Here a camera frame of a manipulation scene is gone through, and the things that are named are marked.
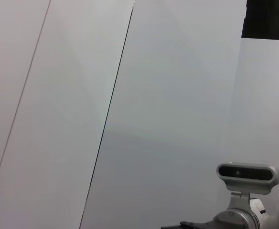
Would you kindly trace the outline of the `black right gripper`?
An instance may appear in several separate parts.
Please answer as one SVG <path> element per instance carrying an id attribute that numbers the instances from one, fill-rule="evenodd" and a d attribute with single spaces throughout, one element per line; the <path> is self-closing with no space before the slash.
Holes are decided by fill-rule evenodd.
<path id="1" fill-rule="evenodd" d="M 206 223 L 194 223 L 188 221 L 181 221 L 179 225 L 162 226 L 161 229 L 214 229 L 216 223 L 214 220 Z"/>

